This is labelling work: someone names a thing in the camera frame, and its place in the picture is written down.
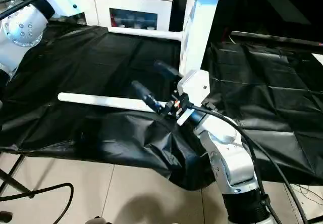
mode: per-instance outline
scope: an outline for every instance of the black tablecloth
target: black tablecloth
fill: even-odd
[[[0,151],[148,167],[188,190],[209,185],[208,157],[189,123],[57,100],[60,92],[137,98],[132,80],[168,100],[171,82],[153,62],[177,68],[179,54],[174,41],[49,26],[5,92]],[[202,69],[210,72],[208,100],[265,147],[292,183],[323,184],[323,66],[312,55],[210,43]],[[281,181],[256,153],[262,177]]]

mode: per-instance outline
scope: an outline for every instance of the white frame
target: white frame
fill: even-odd
[[[97,10],[95,0],[91,0],[90,8],[84,12],[86,24],[88,26],[98,26],[99,19],[97,17]]]
[[[201,68],[218,1],[219,0],[187,0],[182,32],[157,32],[135,29],[118,30],[118,28],[115,28],[114,31],[110,29],[110,32],[181,41],[179,71],[184,76],[191,70],[199,70]],[[148,106],[142,105],[137,99],[61,93],[59,95],[59,100],[151,112],[151,109]]]

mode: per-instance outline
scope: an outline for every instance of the tiled floor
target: tiled floor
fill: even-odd
[[[9,171],[16,155],[3,154],[0,168]],[[26,158],[15,178],[30,189],[70,182],[75,187],[72,205],[60,223],[83,224],[103,216],[113,224],[227,224],[227,213],[216,186],[185,191],[148,169],[52,158]],[[298,223],[282,184],[265,182],[282,222]],[[320,196],[320,187],[311,187]],[[8,187],[4,195],[18,193]],[[308,217],[323,214],[323,207],[296,192]],[[305,194],[322,204],[313,194]],[[14,213],[12,224],[53,223],[65,207],[69,189],[0,203],[0,210]]]

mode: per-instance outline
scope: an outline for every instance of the white robotic arm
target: white robotic arm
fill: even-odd
[[[21,1],[12,1],[9,9]],[[41,41],[48,19],[76,15],[89,6],[90,0],[36,0],[0,21],[0,108],[4,87],[25,53]]]
[[[171,114],[178,119],[179,125],[189,120],[195,126],[194,134],[208,154],[223,195],[229,223],[274,224],[274,218],[267,210],[267,195],[259,188],[253,160],[243,146],[240,133],[227,122],[193,107],[199,108],[210,93],[208,72],[191,71],[180,79],[181,75],[169,66],[161,62],[155,66],[177,81],[171,101],[162,106],[139,82],[133,82],[133,86],[138,96],[158,114]],[[226,119],[236,125],[232,119]]]

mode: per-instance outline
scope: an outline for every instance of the white rod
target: white rod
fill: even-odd
[[[73,94],[73,93],[59,93],[58,99],[60,101],[101,105],[113,108],[131,109],[138,111],[154,112],[150,109],[145,102],[140,99],[126,99],[117,97],[96,96],[87,94]]]
[[[153,30],[142,30],[142,29],[133,29],[133,28],[121,28],[121,27],[109,27],[109,32],[182,41],[182,32],[155,31],[155,30],[153,31]]]

